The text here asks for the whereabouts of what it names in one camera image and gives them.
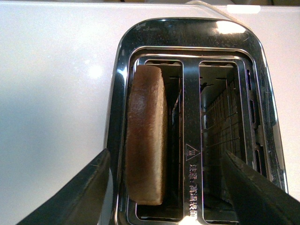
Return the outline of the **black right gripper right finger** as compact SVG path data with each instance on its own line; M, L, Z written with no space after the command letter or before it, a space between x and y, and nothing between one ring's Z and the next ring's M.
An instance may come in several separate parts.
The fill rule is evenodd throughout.
M241 225L298 225L300 202L230 152L222 171Z

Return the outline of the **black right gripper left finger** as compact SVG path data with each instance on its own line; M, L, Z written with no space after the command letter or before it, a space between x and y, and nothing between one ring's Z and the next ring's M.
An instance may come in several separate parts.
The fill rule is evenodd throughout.
M110 152L102 150L20 225L96 225L109 180Z

